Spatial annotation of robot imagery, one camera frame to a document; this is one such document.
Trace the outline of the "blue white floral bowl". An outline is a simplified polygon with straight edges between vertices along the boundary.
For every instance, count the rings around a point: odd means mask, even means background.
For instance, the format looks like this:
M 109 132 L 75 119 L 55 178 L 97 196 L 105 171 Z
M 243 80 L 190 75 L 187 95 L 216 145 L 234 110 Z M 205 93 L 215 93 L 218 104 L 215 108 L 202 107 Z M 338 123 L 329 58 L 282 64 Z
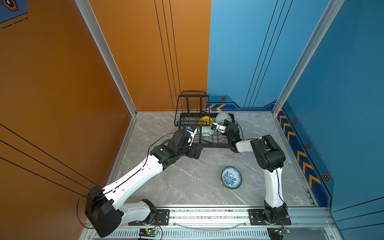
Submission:
M 226 167 L 221 173 L 222 183 L 229 189 L 237 189 L 243 182 L 242 174 L 234 167 Z

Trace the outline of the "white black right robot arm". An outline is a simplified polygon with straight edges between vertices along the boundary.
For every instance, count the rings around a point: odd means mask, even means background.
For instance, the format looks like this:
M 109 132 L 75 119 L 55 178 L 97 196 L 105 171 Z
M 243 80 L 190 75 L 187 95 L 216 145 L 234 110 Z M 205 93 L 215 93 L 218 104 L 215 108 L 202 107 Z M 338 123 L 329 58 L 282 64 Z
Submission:
M 288 216 L 288 206 L 283 197 L 282 172 L 286 156 L 271 135 L 243 140 L 237 123 L 227 120 L 224 123 L 224 135 L 234 153 L 252 152 L 257 163 L 264 171 L 266 196 L 264 200 L 265 221 L 270 224 L 282 224 Z

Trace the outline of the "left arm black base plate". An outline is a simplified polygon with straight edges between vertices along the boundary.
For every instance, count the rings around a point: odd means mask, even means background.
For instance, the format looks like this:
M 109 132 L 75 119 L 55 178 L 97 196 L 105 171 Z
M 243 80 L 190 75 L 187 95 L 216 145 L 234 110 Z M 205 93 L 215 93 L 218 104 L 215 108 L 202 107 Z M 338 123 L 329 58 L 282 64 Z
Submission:
M 170 219 L 170 210 L 169 209 L 157 209 L 156 214 L 153 219 L 141 221 L 134 221 L 128 223 L 129 226 L 156 226 L 159 224 L 162 226 L 168 226 Z

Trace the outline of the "yellow bowl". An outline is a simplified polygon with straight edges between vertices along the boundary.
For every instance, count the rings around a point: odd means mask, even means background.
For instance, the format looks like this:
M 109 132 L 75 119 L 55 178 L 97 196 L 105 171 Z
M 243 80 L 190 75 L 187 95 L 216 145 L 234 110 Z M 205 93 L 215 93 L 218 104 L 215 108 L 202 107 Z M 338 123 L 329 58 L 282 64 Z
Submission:
M 199 119 L 199 125 L 212 125 L 214 120 L 209 116 L 203 116 Z

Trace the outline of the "grey-green patterned bowl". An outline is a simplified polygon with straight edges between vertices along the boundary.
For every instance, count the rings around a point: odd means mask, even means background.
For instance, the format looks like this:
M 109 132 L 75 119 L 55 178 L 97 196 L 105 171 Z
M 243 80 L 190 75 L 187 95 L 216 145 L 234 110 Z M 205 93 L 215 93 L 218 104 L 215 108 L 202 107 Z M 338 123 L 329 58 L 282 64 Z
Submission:
M 218 125 L 224 125 L 225 122 L 232 122 L 232 117 L 230 116 L 230 114 L 225 112 L 218 113 L 215 117 L 215 123 L 217 123 Z

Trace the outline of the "mint green bowl red rim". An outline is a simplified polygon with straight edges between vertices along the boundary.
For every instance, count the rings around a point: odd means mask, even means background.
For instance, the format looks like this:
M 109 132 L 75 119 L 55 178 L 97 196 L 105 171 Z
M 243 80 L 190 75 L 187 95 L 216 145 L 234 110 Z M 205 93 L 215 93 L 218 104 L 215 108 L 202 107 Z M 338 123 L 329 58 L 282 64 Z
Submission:
M 212 129 L 212 126 L 202 126 L 201 127 L 201 136 L 202 137 L 209 137 L 214 134 L 214 130 Z

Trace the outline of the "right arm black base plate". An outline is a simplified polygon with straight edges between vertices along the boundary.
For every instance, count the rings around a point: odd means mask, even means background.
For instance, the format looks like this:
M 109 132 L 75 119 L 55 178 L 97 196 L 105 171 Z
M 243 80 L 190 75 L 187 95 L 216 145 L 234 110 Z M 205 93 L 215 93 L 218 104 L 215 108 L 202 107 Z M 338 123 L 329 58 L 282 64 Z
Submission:
M 252 226 L 277 226 L 281 224 L 290 226 L 292 224 L 288 212 L 283 209 L 250 209 L 248 214 Z

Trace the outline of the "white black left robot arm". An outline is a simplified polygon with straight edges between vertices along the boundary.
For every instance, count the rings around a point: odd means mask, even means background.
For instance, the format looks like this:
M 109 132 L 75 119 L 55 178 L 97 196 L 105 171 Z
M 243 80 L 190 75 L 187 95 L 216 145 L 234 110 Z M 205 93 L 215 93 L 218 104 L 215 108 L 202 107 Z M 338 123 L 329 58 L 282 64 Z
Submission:
M 193 142 L 197 128 L 188 127 L 174 132 L 170 140 L 154 147 L 135 168 L 115 182 L 89 190 L 85 215 L 101 238 L 107 237 L 123 223 L 157 223 L 157 208 L 148 199 L 137 203 L 125 201 L 152 177 L 160 174 L 181 157 L 200 157 L 203 147 Z

